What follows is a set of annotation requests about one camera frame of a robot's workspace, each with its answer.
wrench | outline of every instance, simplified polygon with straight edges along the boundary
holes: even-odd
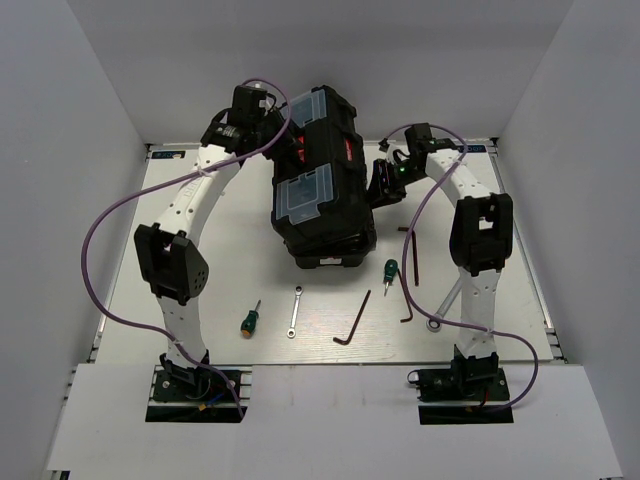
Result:
[[[291,315],[291,327],[287,330],[287,337],[294,338],[296,336],[296,318],[298,318],[298,307],[300,306],[300,297],[302,296],[302,287],[296,287],[296,301],[293,304],[293,314]]]

white table surface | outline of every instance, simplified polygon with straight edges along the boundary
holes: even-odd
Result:
[[[513,424],[419,424],[409,366],[257,366],[241,424],[145,423],[153,365],[81,365],[48,468],[72,480],[621,475],[580,366],[546,365]],[[508,365],[512,395],[530,365]]]
[[[368,163],[381,155],[365,147]],[[188,150],[184,159],[150,160],[144,185],[150,186],[190,170],[196,157]],[[469,168],[489,188],[498,182],[486,153],[469,154]],[[444,327],[430,333],[425,319],[407,314],[399,282],[383,297],[383,265],[401,259],[404,234],[417,205],[433,185],[425,179],[408,187],[400,204],[374,211],[378,244],[357,268],[324,267],[301,270],[288,254],[270,223],[271,162],[262,157],[245,163],[228,185],[204,229],[200,251],[209,263],[209,282],[200,295],[203,339],[218,365],[289,363],[425,363],[449,362],[458,331]],[[143,282],[133,244],[140,223],[151,225],[168,207],[177,187],[141,198],[118,274],[111,310],[137,322],[163,325],[160,308]],[[438,192],[424,210],[416,232],[420,259],[420,286],[411,287],[421,305],[435,312],[455,283],[458,271],[449,254],[454,209]],[[413,285],[412,268],[408,272]],[[296,285],[304,287],[296,325],[296,338],[286,337]],[[353,341],[341,346],[334,336],[346,338],[368,289],[371,298]],[[240,323],[258,301],[260,320],[254,336],[244,339]],[[460,300],[446,318],[459,320]],[[498,285],[495,329],[527,338],[541,360],[552,359],[544,329],[544,316],[517,243]],[[503,361],[530,361],[528,349],[517,341],[497,338]],[[153,363],[166,349],[160,335],[137,331],[107,321],[97,363]]]

cable tie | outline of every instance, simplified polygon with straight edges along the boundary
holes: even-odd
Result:
[[[196,169],[198,171],[198,175],[200,175],[201,177],[207,177],[207,178],[212,178],[213,177],[213,173],[212,172],[207,172],[204,168],[202,168],[200,166],[200,164],[198,164],[196,166]]]

hex key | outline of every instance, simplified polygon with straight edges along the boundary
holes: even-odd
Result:
[[[408,227],[398,227],[399,232],[408,232]],[[411,232],[411,246],[413,248],[413,281],[416,287],[420,286],[420,276],[418,275],[418,240],[415,230]]]
[[[364,307],[367,305],[369,301],[369,295],[371,295],[371,290],[367,292],[364,297],[364,301],[362,302],[362,306],[360,307],[360,311],[358,312],[358,316],[356,317],[356,321],[353,322],[353,327],[351,327],[351,333],[346,340],[341,340],[338,337],[333,337],[333,341],[339,343],[340,345],[349,345],[351,343],[351,339],[353,338],[353,334],[356,333],[356,328],[358,327],[358,322],[360,322],[360,317],[362,317],[362,312],[364,312]]]
[[[400,277],[400,286],[402,286],[404,282],[402,279],[402,272],[400,272],[400,270],[398,270],[398,277]],[[400,323],[407,323],[413,320],[413,309],[411,308],[411,302],[409,302],[409,296],[407,295],[407,292],[405,291],[404,287],[402,287],[402,293],[404,293],[404,299],[407,302],[407,308],[409,309],[409,316],[407,318],[401,319]]]

white wall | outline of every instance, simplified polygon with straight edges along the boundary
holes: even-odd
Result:
[[[69,0],[147,142],[197,141],[249,76],[327,83],[379,138],[502,132],[572,0]]]
[[[640,3],[576,0],[500,140],[560,342],[640,479]]]
[[[144,146],[64,0],[0,5],[0,469],[40,478],[71,369],[99,314],[84,292],[90,222],[141,183]],[[104,294],[131,212],[102,230]]]

